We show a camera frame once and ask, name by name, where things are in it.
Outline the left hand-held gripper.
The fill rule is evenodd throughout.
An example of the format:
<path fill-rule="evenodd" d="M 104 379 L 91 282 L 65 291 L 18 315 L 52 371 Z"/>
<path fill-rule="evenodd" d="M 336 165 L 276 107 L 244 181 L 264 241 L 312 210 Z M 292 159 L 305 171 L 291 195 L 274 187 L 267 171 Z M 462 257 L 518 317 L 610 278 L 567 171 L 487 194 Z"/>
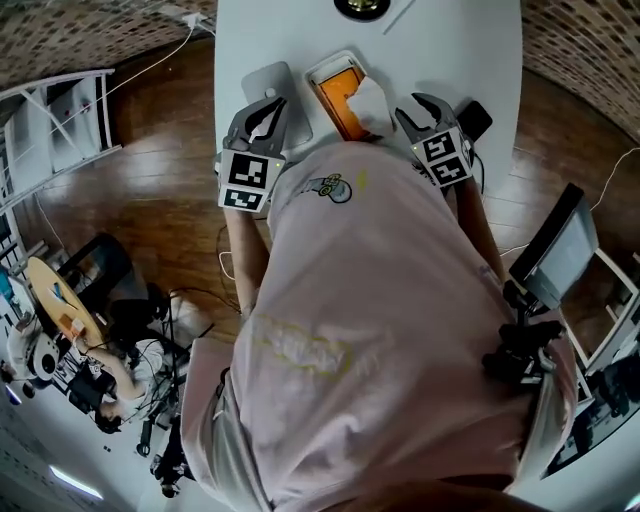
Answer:
<path fill-rule="evenodd" d="M 273 99 L 265 98 L 238 111 L 223 139 L 219 167 L 218 205 L 260 213 L 284 170 L 282 147 L 289 118 L 289 102 L 281 98 L 274 112 L 272 137 L 255 137 L 253 131 L 271 113 Z"/>

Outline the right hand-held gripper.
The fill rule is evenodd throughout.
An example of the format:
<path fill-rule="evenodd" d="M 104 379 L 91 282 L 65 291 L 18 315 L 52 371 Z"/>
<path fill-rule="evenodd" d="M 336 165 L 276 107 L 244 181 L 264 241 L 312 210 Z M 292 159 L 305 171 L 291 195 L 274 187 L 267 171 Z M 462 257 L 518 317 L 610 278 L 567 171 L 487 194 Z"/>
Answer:
<path fill-rule="evenodd" d="M 451 105 L 426 93 L 413 93 L 412 97 L 430 113 L 437 126 L 450 126 L 440 130 L 419 127 L 403 109 L 395 109 L 398 124 L 411 142 L 411 150 L 426 173 L 439 188 L 470 178 L 473 143 L 456 124 Z"/>

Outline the orange pack of tissues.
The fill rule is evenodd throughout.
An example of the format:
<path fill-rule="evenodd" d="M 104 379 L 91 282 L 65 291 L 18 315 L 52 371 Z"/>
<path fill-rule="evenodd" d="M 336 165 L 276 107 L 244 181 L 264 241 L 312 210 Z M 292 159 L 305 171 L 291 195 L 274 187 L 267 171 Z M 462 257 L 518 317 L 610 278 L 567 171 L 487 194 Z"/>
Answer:
<path fill-rule="evenodd" d="M 349 66 L 323 80 L 319 92 L 344 140 L 363 141 L 394 134 L 384 90 L 360 68 Z"/>

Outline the person's right forearm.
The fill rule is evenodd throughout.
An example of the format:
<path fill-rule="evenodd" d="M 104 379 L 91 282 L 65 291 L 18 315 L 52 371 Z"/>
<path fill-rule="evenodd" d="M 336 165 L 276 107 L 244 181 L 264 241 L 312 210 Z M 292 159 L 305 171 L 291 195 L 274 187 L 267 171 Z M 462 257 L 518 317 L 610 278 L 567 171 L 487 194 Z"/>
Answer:
<path fill-rule="evenodd" d="M 454 186 L 458 224 L 501 282 L 506 280 L 505 270 L 495 239 L 487 221 L 482 197 L 473 178 L 457 182 Z"/>

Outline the person's left forearm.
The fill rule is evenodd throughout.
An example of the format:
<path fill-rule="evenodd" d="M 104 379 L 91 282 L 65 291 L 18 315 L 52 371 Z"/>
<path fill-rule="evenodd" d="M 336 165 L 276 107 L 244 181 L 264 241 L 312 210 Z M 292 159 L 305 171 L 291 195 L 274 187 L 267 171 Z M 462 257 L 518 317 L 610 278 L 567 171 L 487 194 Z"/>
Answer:
<path fill-rule="evenodd" d="M 254 309 L 268 263 L 269 251 L 250 212 L 225 208 L 236 293 L 241 315 Z"/>

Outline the white lid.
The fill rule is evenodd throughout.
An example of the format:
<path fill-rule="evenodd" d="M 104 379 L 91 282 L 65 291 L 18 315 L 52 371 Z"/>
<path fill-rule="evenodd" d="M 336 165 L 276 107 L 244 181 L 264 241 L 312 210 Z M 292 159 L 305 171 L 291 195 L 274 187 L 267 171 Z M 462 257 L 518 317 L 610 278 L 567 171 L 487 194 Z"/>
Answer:
<path fill-rule="evenodd" d="M 249 73 L 242 78 L 241 87 L 248 104 L 278 96 L 287 101 L 289 110 L 284 150 L 291 150 L 313 138 L 308 117 L 286 62 L 279 61 Z"/>

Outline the black phone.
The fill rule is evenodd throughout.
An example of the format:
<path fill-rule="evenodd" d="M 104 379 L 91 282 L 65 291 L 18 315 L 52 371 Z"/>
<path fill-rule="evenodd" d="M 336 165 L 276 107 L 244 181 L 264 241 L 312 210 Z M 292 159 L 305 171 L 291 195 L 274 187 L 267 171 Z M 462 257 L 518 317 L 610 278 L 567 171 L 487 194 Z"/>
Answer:
<path fill-rule="evenodd" d="M 473 142 L 477 142 L 493 124 L 486 109 L 476 100 L 470 101 L 458 114 L 461 131 Z"/>

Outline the black round brass-topped base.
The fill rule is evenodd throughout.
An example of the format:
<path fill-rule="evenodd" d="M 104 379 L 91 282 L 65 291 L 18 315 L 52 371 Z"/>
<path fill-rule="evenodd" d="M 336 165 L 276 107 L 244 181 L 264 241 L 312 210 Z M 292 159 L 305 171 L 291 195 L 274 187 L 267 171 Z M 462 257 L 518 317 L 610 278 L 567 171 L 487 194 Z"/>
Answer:
<path fill-rule="evenodd" d="M 372 22 L 389 10 L 391 0 L 333 0 L 335 8 L 348 19 Z"/>

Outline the black monitor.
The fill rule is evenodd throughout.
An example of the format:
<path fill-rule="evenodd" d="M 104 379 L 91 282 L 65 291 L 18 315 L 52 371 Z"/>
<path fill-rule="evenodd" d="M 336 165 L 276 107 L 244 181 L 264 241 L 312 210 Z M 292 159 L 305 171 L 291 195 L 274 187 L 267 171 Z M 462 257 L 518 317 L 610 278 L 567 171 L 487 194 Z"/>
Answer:
<path fill-rule="evenodd" d="M 584 191 L 570 183 L 509 273 L 539 303 L 554 310 L 585 272 L 598 247 Z"/>

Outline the pink shirt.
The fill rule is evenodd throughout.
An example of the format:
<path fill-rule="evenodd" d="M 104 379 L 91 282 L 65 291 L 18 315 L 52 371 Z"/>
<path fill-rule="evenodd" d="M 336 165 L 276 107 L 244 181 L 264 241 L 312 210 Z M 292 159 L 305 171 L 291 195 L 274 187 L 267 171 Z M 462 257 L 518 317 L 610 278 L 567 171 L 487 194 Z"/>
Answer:
<path fill-rule="evenodd" d="M 539 385 L 482 364 L 516 322 L 441 191 L 365 143 L 278 179 L 268 267 L 229 362 L 195 341 L 182 446 L 233 512 L 548 512 L 513 496 L 577 405 L 566 334 Z"/>

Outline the white metal shelf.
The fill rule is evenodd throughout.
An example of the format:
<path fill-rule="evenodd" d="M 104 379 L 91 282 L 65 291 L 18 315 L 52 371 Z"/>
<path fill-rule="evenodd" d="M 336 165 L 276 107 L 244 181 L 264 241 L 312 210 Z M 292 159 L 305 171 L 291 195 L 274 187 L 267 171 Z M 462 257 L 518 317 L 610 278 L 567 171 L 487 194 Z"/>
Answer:
<path fill-rule="evenodd" d="M 0 91 L 0 215 L 54 178 L 122 148 L 107 100 L 114 72 L 75 72 Z"/>

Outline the round wooden table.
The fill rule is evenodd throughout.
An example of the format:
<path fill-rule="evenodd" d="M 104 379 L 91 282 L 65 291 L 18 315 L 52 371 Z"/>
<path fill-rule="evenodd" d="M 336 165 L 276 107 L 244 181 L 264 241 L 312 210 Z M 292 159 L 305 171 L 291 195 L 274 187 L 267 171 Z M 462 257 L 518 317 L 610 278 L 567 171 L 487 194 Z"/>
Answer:
<path fill-rule="evenodd" d="M 104 342 L 101 328 L 89 310 L 67 282 L 46 262 L 35 256 L 30 257 L 26 274 L 35 297 L 67 339 L 73 341 L 80 335 L 90 347 Z"/>

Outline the white round device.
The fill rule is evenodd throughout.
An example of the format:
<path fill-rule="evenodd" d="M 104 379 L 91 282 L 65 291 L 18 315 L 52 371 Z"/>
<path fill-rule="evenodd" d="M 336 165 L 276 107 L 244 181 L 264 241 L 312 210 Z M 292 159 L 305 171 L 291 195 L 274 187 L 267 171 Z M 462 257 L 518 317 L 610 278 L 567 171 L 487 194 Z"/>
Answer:
<path fill-rule="evenodd" d="M 32 375 L 49 381 L 60 360 L 59 346 L 46 333 L 40 333 L 28 346 L 27 367 Z"/>

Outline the ceiling light strip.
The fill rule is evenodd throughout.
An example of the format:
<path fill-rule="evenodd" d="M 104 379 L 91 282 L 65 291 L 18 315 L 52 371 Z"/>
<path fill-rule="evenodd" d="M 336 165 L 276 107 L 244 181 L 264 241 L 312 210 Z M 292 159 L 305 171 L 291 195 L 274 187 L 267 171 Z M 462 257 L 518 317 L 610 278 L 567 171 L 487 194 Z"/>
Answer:
<path fill-rule="evenodd" d="M 79 492 L 91 496 L 92 498 L 98 500 L 104 499 L 103 495 L 97 489 L 64 472 L 60 468 L 50 465 L 49 470 L 55 478 L 63 482 L 65 485 L 68 485 Z"/>

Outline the black monitor mount clamp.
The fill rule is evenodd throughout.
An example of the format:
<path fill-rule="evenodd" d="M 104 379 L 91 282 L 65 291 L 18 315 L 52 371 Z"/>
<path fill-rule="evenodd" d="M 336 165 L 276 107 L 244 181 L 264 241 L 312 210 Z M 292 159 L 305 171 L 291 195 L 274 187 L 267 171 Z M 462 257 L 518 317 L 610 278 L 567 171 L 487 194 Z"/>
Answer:
<path fill-rule="evenodd" d="M 503 298 L 516 313 L 516 322 L 499 329 L 501 344 L 482 358 L 486 373 L 505 384 L 519 387 L 539 385 L 552 373 L 556 364 L 548 347 L 565 334 L 558 320 L 532 323 L 531 319 L 550 312 L 532 292 L 523 293 L 509 280 L 503 287 Z"/>

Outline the white frame stand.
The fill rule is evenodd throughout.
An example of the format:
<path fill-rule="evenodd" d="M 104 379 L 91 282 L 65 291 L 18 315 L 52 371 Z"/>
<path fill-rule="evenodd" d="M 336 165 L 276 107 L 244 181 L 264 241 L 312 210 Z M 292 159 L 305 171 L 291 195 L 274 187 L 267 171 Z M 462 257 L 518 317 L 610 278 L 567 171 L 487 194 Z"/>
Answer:
<path fill-rule="evenodd" d="M 585 373 L 626 357 L 640 336 L 640 255 L 618 264 L 597 249 L 561 313 Z"/>

